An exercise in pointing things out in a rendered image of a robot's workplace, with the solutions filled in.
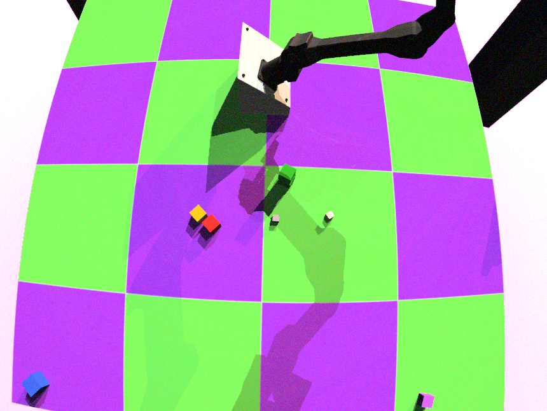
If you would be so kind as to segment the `green block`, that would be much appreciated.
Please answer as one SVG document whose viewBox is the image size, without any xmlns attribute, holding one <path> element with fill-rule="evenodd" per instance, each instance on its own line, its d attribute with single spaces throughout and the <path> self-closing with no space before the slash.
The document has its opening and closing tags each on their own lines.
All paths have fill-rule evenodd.
<svg viewBox="0 0 547 411">
<path fill-rule="evenodd" d="M 290 189 L 290 187 L 291 187 L 291 185 L 292 185 L 292 183 L 293 183 L 293 181 L 294 181 L 294 179 L 295 179 L 295 176 L 296 176 L 296 175 L 294 175 L 294 177 L 293 177 L 293 179 L 292 179 L 292 181 L 291 181 L 290 185 L 289 185 L 289 184 L 287 184 L 287 183 L 285 183 L 285 182 L 283 182 L 283 181 L 282 181 L 282 180 L 280 180 L 280 179 L 278 180 L 278 184 L 280 184 L 280 185 L 282 185 L 282 186 L 284 186 L 284 187 L 286 187 L 286 188 Z"/>
<path fill-rule="evenodd" d="M 278 179 L 290 185 L 295 174 L 296 174 L 296 169 L 284 163 L 282 169 L 279 172 Z"/>
</svg>

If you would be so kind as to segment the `yellow cube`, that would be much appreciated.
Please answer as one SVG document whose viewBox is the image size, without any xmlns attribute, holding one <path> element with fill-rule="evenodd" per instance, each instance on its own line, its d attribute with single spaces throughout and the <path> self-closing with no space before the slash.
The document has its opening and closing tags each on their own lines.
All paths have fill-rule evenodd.
<svg viewBox="0 0 547 411">
<path fill-rule="evenodd" d="M 208 217 L 207 213 L 199 205 L 197 205 L 196 208 L 190 212 L 190 214 L 198 224 L 203 222 Z"/>
</svg>

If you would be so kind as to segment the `blue cube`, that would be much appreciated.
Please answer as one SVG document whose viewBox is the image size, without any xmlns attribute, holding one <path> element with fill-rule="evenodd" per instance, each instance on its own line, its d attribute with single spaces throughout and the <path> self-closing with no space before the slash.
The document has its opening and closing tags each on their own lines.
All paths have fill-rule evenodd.
<svg viewBox="0 0 547 411">
<path fill-rule="evenodd" d="M 30 397 L 41 394 L 42 391 L 50 385 L 42 372 L 30 374 L 23 382 L 23 387 L 29 393 Z"/>
</svg>

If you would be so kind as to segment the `red block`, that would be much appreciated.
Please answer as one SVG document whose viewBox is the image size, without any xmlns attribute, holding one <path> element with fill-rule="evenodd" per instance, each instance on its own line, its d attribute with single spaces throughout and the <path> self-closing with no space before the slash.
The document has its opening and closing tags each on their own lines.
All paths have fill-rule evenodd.
<svg viewBox="0 0 547 411">
<path fill-rule="evenodd" d="M 202 224 L 213 234 L 216 230 L 221 227 L 220 222 L 211 214 L 207 219 L 205 219 Z"/>
</svg>

